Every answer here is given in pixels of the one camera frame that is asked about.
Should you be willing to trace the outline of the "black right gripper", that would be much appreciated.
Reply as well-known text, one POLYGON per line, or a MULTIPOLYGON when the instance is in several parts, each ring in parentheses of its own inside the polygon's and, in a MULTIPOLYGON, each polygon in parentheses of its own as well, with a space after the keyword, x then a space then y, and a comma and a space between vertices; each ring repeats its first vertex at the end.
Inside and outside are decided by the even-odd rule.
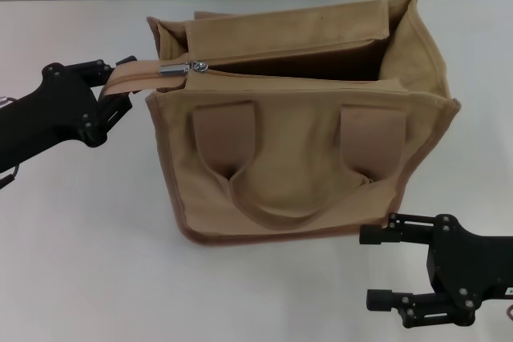
POLYGON ((427 268, 436 292, 413 294, 369 289, 371 312, 396 310, 404 328, 470 326, 486 300, 512 298, 512 238, 476 235, 452 215, 390 213, 384 225, 360 226, 359 243, 429 244, 427 268))

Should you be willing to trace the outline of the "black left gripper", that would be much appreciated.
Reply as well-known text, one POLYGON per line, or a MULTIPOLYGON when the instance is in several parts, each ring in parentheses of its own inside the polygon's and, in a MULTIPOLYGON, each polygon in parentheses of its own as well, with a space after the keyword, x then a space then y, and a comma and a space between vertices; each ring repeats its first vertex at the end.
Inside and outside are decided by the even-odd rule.
POLYGON ((104 86, 117 66, 135 60, 131 55, 114 66, 98 59, 43 68, 35 91, 1 107, 1 171, 68 140, 89 147, 104 144, 132 104, 128 93, 101 96, 98 101, 92 88, 104 86))

